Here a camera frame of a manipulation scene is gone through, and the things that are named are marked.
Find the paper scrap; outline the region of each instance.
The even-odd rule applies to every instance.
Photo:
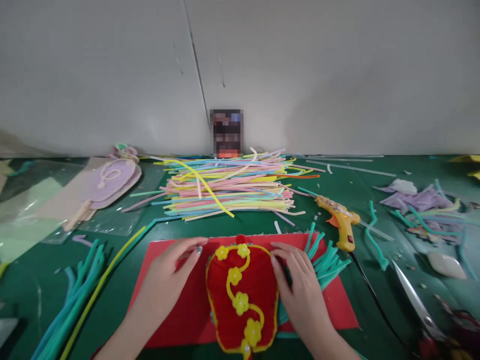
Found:
[[[0,174],[9,175],[14,172],[14,170],[9,166],[11,161],[11,159],[0,161]]]

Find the scissors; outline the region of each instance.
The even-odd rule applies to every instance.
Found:
[[[457,340],[446,336],[438,328],[405,274],[393,260],[392,264],[408,299],[422,323],[422,339],[419,341],[421,358],[424,360],[442,359],[441,349],[445,349],[449,351],[453,360],[473,360],[469,353],[461,348]]]

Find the black cable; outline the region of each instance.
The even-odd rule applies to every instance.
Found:
[[[400,338],[400,336],[397,334],[397,332],[395,331],[394,327],[392,326],[392,324],[390,323],[389,319],[387,318],[387,314],[385,314],[385,311],[384,309],[382,308],[382,305],[380,304],[380,301],[377,297],[377,295],[375,294],[375,291],[374,291],[374,288],[372,287],[372,285],[370,285],[370,281],[369,279],[367,278],[367,276],[365,275],[364,273],[364,270],[362,269],[362,267],[360,266],[360,263],[359,261],[357,260],[357,257],[355,256],[354,252],[350,252],[350,256],[351,258],[353,259],[353,262],[355,263],[356,267],[358,268],[358,270],[360,271],[361,273],[361,276],[363,277],[363,280],[365,281],[365,284],[366,286],[368,287],[368,290],[370,291],[370,294],[371,296],[373,297],[373,300],[375,301],[375,304],[376,304],[376,307],[378,308],[378,310],[380,311],[380,314],[381,314],[381,317],[383,318],[383,320],[385,320],[386,324],[388,325],[388,327],[390,328],[391,332],[393,333],[393,335],[395,335],[395,337],[398,339],[398,341],[403,345],[403,347],[405,349],[407,349],[408,351],[409,350],[409,347],[407,346],[407,344],[404,343],[404,341]],[[415,352],[411,352],[416,358],[418,359],[421,359],[420,356],[418,356]]]

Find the right hand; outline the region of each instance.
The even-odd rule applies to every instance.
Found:
[[[271,263],[281,301],[296,333],[311,348],[319,337],[335,332],[314,267],[304,251],[281,242],[272,242],[271,245],[276,248],[271,251]],[[291,274],[291,288],[275,256],[286,261]]]

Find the yellow glue gun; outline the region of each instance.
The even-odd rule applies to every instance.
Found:
[[[327,210],[332,215],[328,223],[337,227],[340,234],[336,247],[347,253],[354,251],[355,242],[352,224],[357,225],[360,222],[360,216],[354,212],[347,211],[345,206],[330,200],[328,197],[319,195],[316,197],[315,202],[320,208]]]

